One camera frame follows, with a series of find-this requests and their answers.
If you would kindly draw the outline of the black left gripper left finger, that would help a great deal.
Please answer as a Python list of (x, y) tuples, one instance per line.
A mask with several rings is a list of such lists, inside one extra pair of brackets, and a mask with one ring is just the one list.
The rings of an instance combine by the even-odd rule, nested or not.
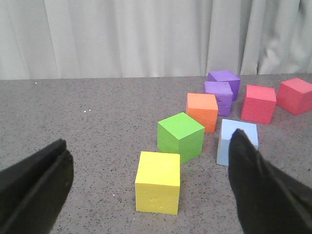
[(63, 139), (1, 171), (0, 232), (50, 233), (73, 178), (73, 156)]

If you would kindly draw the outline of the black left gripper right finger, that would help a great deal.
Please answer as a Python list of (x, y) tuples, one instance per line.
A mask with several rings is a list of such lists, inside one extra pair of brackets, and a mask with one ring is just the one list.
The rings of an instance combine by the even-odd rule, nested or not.
[(245, 234), (310, 234), (312, 190), (266, 161), (245, 132), (229, 146), (229, 181)]

